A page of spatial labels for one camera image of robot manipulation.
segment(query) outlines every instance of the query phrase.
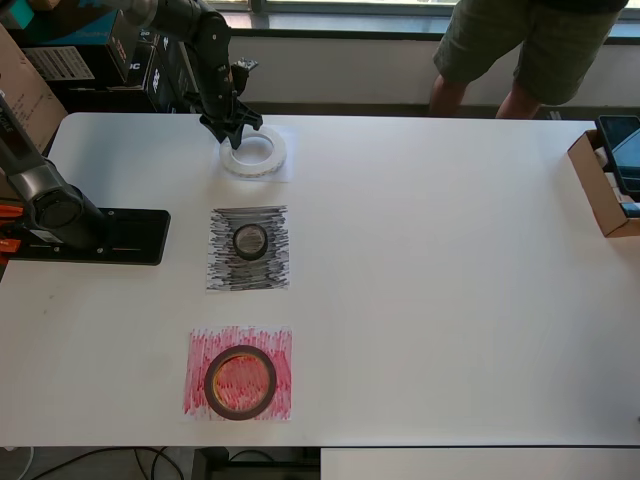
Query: cable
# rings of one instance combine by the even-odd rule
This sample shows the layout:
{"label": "cable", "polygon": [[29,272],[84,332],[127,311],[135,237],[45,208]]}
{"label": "cable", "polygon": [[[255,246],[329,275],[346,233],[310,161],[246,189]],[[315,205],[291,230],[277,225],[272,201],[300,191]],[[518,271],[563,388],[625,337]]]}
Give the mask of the cable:
{"label": "cable", "polygon": [[64,463],[61,463],[60,465],[50,468],[49,470],[46,470],[44,472],[42,472],[39,475],[36,475],[35,477],[33,477],[31,480],[38,480],[46,475],[49,475],[50,473],[53,473],[57,470],[60,470],[61,468],[64,468],[68,465],[71,465],[72,463],[77,462],[78,460],[81,460],[83,458],[86,458],[90,455],[94,455],[96,453],[104,453],[104,452],[113,452],[113,451],[119,451],[119,450],[146,450],[148,452],[154,452],[157,456],[160,456],[162,458],[164,458],[167,462],[169,462],[171,464],[171,466],[175,469],[175,471],[178,473],[178,475],[180,476],[180,480],[184,480],[184,474],[182,473],[182,470],[180,470],[180,467],[173,461],[171,460],[171,458],[169,458],[169,456],[167,456],[166,454],[162,453],[161,451],[155,449],[155,448],[151,448],[151,447],[106,447],[106,448],[99,448],[98,450],[92,450],[90,452],[87,453],[83,453],[82,455],[78,455],[75,458],[72,458],[71,460],[68,460]]}
{"label": "cable", "polygon": [[242,455],[243,453],[257,453],[258,455],[262,455],[263,457],[265,457],[266,459],[268,459],[270,462],[275,462],[275,460],[273,459],[273,457],[271,455],[269,455],[268,453],[265,453],[261,450],[255,450],[255,449],[249,449],[249,450],[242,450],[241,452],[236,453],[233,457],[231,457],[229,459],[229,461],[233,461],[234,458],[236,458],[239,455]]}
{"label": "cable", "polygon": [[158,458],[160,458],[160,455],[162,455],[162,452],[164,452],[166,449],[167,449],[167,447],[162,447],[156,453],[156,456],[153,459],[153,462],[151,463],[151,480],[156,480],[156,462],[158,461]]}
{"label": "cable", "polygon": [[144,480],[149,480],[149,477],[147,477],[147,472],[145,472],[144,468],[142,468],[142,462],[140,462],[140,457],[138,456],[138,450],[134,448],[133,454],[136,457],[136,463],[138,464],[138,468],[140,469],[140,473],[142,473]]}
{"label": "cable", "polygon": [[20,474],[20,476],[16,479],[16,480],[22,480],[24,478],[24,476],[27,474],[27,472],[29,471],[29,468],[31,467],[31,463],[33,462],[33,454],[34,454],[34,448],[33,447],[29,447],[31,449],[31,453],[29,453],[29,461],[27,462],[27,465],[24,467],[24,470],[22,471],[22,473]]}

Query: tape roll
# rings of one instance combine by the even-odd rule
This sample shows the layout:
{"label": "tape roll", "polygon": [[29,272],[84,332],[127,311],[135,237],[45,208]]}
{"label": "tape roll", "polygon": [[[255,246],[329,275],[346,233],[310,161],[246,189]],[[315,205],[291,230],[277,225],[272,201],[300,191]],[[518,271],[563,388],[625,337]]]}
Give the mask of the tape roll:
{"label": "tape roll", "polygon": [[[264,396],[255,406],[246,410],[233,410],[224,405],[220,399],[220,392],[216,389],[216,378],[221,368],[230,360],[238,357],[252,357],[260,361],[264,365],[269,379]],[[228,420],[249,420],[260,415],[271,404],[276,393],[276,380],[276,368],[266,353],[250,345],[238,345],[226,349],[213,359],[205,375],[204,394],[209,406],[221,417]]]}
{"label": "tape roll", "polygon": [[267,231],[255,223],[243,225],[233,234],[233,249],[244,260],[258,260],[267,252],[268,246]]}
{"label": "tape roll", "polygon": [[248,138],[263,138],[267,140],[273,146],[273,151],[262,162],[243,163],[236,158],[229,139],[226,139],[220,145],[220,159],[224,168],[234,175],[246,178],[261,177],[278,170],[287,159],[287,146],[278,132],[272,128],[261,127],[258,131],[247,128],[242,134],[242,139],[246,140]]}

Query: black scribbled paper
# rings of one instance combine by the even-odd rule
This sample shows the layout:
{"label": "black scribbled paper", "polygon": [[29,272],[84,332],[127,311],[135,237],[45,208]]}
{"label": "black scribbled paper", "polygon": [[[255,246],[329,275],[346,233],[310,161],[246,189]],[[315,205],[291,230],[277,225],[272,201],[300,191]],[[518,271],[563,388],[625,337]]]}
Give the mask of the black scribbled paper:
{"label": "black scribbled paper", "polygon": [[[267,232],[264,256],[244,260],[233,248],[234,232],[257,224]],[[287,207],[219,208],[211,212],[207,291],[259,290],[289,286]]]}

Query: brown tape roll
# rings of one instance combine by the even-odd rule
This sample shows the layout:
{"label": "brown tape roll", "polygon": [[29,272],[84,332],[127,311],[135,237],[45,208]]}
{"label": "brown tape roll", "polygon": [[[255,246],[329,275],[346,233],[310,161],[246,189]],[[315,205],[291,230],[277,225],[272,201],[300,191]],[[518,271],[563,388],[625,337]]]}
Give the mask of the brown tape roll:
{"label": "brown tape roll", "polygon": [[[262,365],[264,365],[269,377],[269,384],[264,396],[258,404],[247,410],[233,410],[224,405],[220,401],[219,392],[216,391],[216,378],[221,368],[230,360],[238,357],[251,357],[260,361]],[[204,393],[209,406],[221,417],[229,420],[249,420],[260,415],[271,404],[273,395],[276,392],[276,380],[276,369],[266,353],[250,345],[237,345],[226,349],[213,359],[204,378]]]}

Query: white table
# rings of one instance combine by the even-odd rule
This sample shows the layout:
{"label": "white table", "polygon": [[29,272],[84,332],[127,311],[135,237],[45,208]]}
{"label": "white table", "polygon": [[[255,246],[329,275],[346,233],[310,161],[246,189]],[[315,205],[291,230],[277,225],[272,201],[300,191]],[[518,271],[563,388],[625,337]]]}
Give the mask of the white table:
{"label": "white table", "polygon": [[[640,239],[603,238],[564,153],[591,124],[267,117],[292,183],[216,176],[197,116],[72,115],[98,206],[172,215],[159,267],[11,262],[0,445],[640,441]],[[287,204],[289,290],[205,293],[214,207]],[[289,325],[293,417],[184,422],[187,334]]]}

